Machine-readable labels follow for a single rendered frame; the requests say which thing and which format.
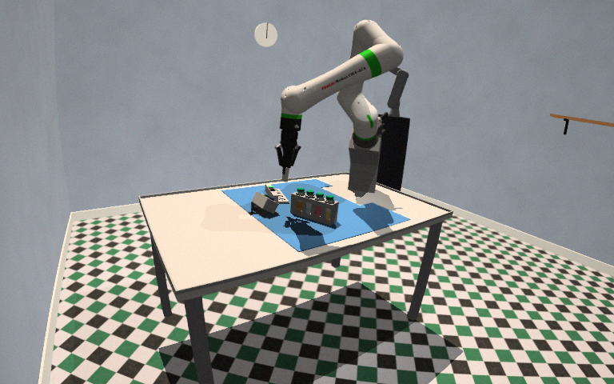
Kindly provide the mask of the blue flat mat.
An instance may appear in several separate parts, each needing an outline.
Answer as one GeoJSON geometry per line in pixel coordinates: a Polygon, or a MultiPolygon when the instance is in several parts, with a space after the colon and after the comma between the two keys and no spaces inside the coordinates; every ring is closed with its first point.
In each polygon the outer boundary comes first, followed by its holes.
{"type": "MultiPolygon", "coordinates": [[[[253,210],[256,214],[251,215],[298,252],[411,220],[372,202],[364,205],[351,202],[322,189],[331,185],[317,179],[270,185],[274,189],[279,189],[289,203],[278,205],[275,211],[279,214],[262,217],[253,210]],[[305,188],[305,192],[313,190],[315,195],[317,192],[321,192],[325,198],[326,195],[333,195],[334,201],[339,202],[337,221],[328,225],[290,213],[291,194],[297,192],[298,187],[305,188]]],[[[247,212],[251,212],[251,201],[256,191],[263,195],[267,194],[265,185],[222,190],[224,194],[247,212]]]]}

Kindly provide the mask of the small sloping desk with blue and green keys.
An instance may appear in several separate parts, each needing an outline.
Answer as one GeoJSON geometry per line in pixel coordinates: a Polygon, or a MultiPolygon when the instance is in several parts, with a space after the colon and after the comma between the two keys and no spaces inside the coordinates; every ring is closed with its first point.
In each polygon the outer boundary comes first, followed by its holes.
{"type": "Polygon", "coordinates": [[[278,212],[275,211],[278,205],[279,203],[275,202],[274,198],[271,198],[267,194],[265,195],[260,194],[256,191],[251,201],[251,212],[248,212],[248,213],[256,214],[255,212],[253,212],[254,210],[258,214],[260,214],[262,217],[272,215],[272,214],[279,214],[278,212]]]}

